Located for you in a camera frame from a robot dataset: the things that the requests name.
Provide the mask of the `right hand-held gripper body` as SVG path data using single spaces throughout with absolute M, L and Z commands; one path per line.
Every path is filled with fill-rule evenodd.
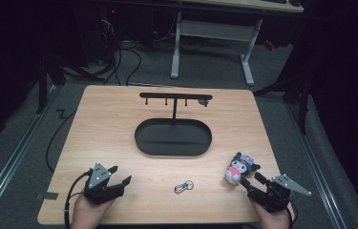
M 300 193 L 308 197 L 312 196 L 310 191 L 286 174 L 268 179 L 265 191 L 253 185 L 252 187 L 252 191 L 247 191 L 247 196 L 259 203 L 269 213 L 285 210 L 290 202 L 291 192 Z

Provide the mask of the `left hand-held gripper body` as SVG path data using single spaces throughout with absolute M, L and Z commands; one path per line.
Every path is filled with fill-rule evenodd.
M 108 169 L 97 162 L 89 179 L 86 181 L 83 196 L 96 205 L 122 197 L 124 190 L 119 192 L 116 189 L 116 185 L 108 185 L 111 176 Z

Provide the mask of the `black and pink plush keychain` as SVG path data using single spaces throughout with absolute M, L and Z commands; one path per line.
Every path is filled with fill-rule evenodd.
M 230 161 L 224 178 L 228 183 L 237 186 L 242 177 L 247 177 L 260 168 L 261 166 L 252 157 L 237 152 Z

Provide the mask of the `black key stand with tray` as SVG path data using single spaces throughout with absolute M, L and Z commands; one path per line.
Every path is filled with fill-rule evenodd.
M 139 94 L 148 104 L 149 98 L 162 98 L 165 104 L 173 100 L 170 118 L 149 118 L 136 128 L 135 141 L 140 151 L 148 156 L 200 156 L 210 147 L 212 132 L 202 121 L 188 118 L 177 118 L 178 102 L 184 100 L 212 100 L 211 94 Z

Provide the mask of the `person's right hand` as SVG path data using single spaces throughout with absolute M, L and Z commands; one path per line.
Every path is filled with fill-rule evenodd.
M 250 202 L 259 217 L 263 229 L 289 229 L 289 214 L 286 210 L 269 213 L 253 199 Z

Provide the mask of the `person's left hand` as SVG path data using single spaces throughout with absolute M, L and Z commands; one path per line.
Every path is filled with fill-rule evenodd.
M 95 229 L 113 203 L 110 200 L 96 205 L 80 195 L 74 203 L 71 229 Z

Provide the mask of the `grey tape strip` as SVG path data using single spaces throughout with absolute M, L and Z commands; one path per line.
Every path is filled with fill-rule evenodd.
M 36 198 L 38 200 L 43 200 L 43 199 L 52 199 L 52 200 L 57 200 L 58 194 L 57 193 L 53 193 L 53 192 L 39 192 L 36 195 Z

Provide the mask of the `black metal stand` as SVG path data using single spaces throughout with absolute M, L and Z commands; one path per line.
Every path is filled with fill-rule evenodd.
M 283 91 L 284 103 L 298 103 L 299 110 L 297 113 L 297 124 L 300 131 L 305 135 L 305 120 L 308 112 L 308 96 L 310 87 L 311 75 L 310 74 L 297 74 L 287 79 L 280 80 L 271 84 L 263 89 L 257 90 L 253 94 L 255 96 L 262 96 L 269 92 Z
M 44 55 L 39 65 L 38 75 L 38 109 L 42 114 L 48 102 L 48 78 L 55 86 L 63 86 L 66 78 L 59 58 L 53 55 Z

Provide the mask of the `white-framed desk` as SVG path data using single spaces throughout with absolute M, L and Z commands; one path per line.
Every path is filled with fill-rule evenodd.
M 178 0 L 180 6 L 183 3 L 205 4 L 207 6 L 234 8 L 239 10 L 251 10 L 256 13 L 303 13 L 304 8 L 293 5 L 291 0 Z M 263 18 L 253 19 L 253 24 L 235 25 L 234 23 L 207 22 L 202 19 L 182 19 L 181 13 L 177 13 L 175 49 L 172 57 L 171 77 L 179 77 L 180 39 L 183 36 L 212 38 L 229 41 L 246 42 L 248 47 L 245 53 L 240 55 L 245 82 L 248 86 L 254 85 L 254 79 L 250 70 L 249 58 L 254 49 L 260 33 Z

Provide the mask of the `metal floor rail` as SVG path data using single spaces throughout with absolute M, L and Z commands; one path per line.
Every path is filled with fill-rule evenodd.
M 50 86 L 48 101 L 39 109 L 39 92 L 33 89 L 29 98 L 11 115 L 0 133 L 0 197 L 27 153 L 42 119 L 61 90 L 61 86 Z
M 304 155 L 307 160 L 308 168 L 315 181 L 319 196 L 321 197 L 322 203 L 326 208 L 327 215 L 331 221 L 333 228 L 347 229 L 346 221 L 342 216 L 335 196 L 333 195 L 333 192 L 331 191 L 327 183 L 325 174 L 323 173 L 319 161 L 314 154 L 314 151 L 309 143 L 308 137 L 306 134 L 303 133 L 299 126 L 297 108 L 294 105 L 290 104 L 285 104 L 284 106 L 287 110 L 288 115 L 291 118 L 292 124 L 296 129 L 296 132 L 298 133 L 299 139 L 303 144 Z

